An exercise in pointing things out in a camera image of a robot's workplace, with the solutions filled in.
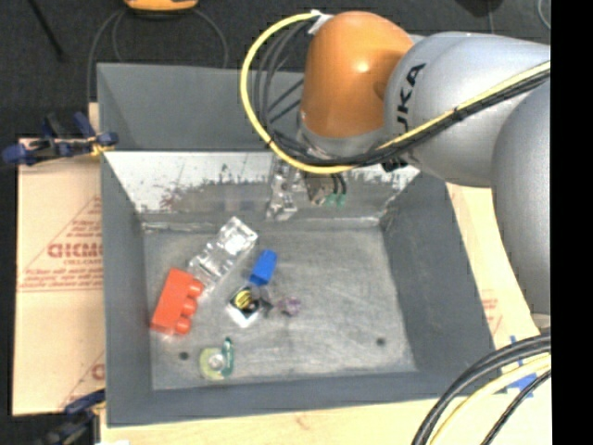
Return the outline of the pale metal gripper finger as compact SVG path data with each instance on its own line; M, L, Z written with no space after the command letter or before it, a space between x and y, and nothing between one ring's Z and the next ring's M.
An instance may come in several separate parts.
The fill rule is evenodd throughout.
M297 168L275 157L272 164L272 193L276 197L292 196L296 180Z
M297 205L291 196L272 198L266 209L266 219L275 222L289 220L297 213Z

